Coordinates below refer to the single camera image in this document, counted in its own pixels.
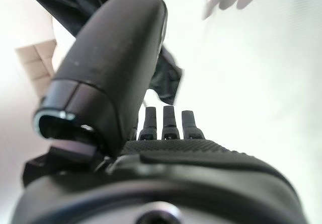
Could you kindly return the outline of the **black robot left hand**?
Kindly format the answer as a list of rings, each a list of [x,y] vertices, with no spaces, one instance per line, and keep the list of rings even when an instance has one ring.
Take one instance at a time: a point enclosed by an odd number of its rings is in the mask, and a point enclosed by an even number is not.
[[[109,0],[91,17],[33,118],[52,141],[26,162],[12,223],[306,223],[269,164],[207,140],[192,111],[138,112],[165,36],[162,0]]]

